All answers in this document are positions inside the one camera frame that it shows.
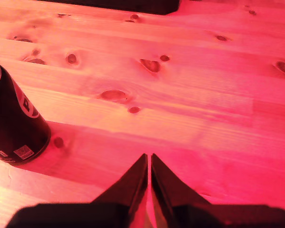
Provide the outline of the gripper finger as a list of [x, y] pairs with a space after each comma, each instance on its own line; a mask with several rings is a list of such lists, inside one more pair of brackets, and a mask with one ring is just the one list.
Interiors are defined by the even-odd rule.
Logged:
[[127, 206], [132, 215], [138, 209], [148, 184], [148, 158], [142, 154], [126, 173], [100, 194], [95, 203], [115, 203]]
[[156, 155], [151, 156], [152, 189], [168, 221], [188, 219], [188, 208], [211, 203], [190, 188]]

